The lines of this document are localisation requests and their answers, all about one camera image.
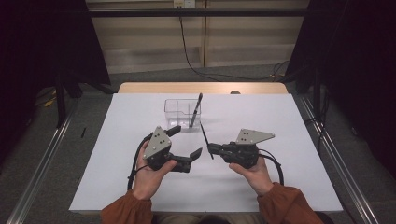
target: brown sleeve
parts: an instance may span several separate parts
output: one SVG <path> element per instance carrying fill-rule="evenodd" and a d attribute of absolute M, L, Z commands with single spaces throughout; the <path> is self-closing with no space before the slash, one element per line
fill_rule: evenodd
<path fill-rule="evenodd" d="M 274 183 L 257 201 L 268 223 L 322 223 L 299 189 Z"/>
<path fill-rule="evenodd" d="M 131 190 L 101 212 L 103 224 L 150 224 L 151 201 L 139 201 Z"/>

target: white table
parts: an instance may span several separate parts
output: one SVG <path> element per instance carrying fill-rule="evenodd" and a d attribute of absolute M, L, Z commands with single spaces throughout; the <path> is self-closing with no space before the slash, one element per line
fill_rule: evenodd
<path fill-rule="evenodd" d="M 166 128 L 166 99 L 191 99 L 197 94 L 119 93 L 113 96 L 105 122 L 70 210 L 98 213 L 126 192 L 137 146 L 157 125 Z M 205 94 L 202 123 L 209 142 L 234 141 L 241 128 L 274 133 L 261 142 L 282 164 L 285 185 L 299 188 L 316 211 L 341 211 L 342 207 L 318 153 L 289 94 Z M 202 133 L 171 137 L 171 152 L 188 157 L 203 147 L 191 172 L 170 173 L 152 198 L 154 212 L 246 213 L 258 212 L 255 192 L 241 175 L 219 156 L 211 160 Z M 267 162 L 278 181 L 275 166 Z"/>

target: black pen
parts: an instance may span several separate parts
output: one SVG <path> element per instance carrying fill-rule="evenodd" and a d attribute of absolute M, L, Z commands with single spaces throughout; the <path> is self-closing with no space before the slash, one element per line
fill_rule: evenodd
<path fill-rule="evenodd" d="M 195 121 L 195 117 L 197 117 L 198 107 L 201 104 L 202 96 L 203 96 L 202 93 L 199 93 L 197 106 L 195 107 L 194 113 L 192 114 L 192 118 L 191 118 L 191 122 L 190 122 L 190 128 L 192 128 L 192 125 L 194 124 L 194 121 Z"/>

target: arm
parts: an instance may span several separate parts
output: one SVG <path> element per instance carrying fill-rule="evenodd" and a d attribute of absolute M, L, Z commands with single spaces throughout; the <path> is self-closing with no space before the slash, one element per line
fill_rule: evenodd
<path fill-rule="evenodd" d="M 143 160 L 147 141 L 139 151 L 137 167 L 147 165 Z M 149 224 L 152 220 L 151 197 L 157 192 L 163 177 L 176 165 L 175 161 L 168 161 L 158 171 L 153 171 L 148 166 L 136 174 L 134 187 L 127 193 L 105 207 L 101 212 L 103 224 Z"/>
<path fill-rule="evenodd" d="M 322 223 L 299 189 L 271 181 L 263 158 L 248 170 L 236 163 L 230 168 L 256 191 L 260 212 L 268 223 Z"/>

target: clear acrylic organizer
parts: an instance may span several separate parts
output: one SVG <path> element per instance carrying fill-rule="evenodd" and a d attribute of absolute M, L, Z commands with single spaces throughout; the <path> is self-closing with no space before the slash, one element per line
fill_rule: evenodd
<path fill-rule="evenodd" d="M 201 105 L 199 105 L 197 108 L 197 114 L 195 116 L 194 123 L 190 128 L 190 123 L 197 102 L 198 99 L 165 100 L 164 112 L 168 129 L 180 125 L 182 131 L 193 132 L 194 130 L 199 130 L 201 121 Z"/>

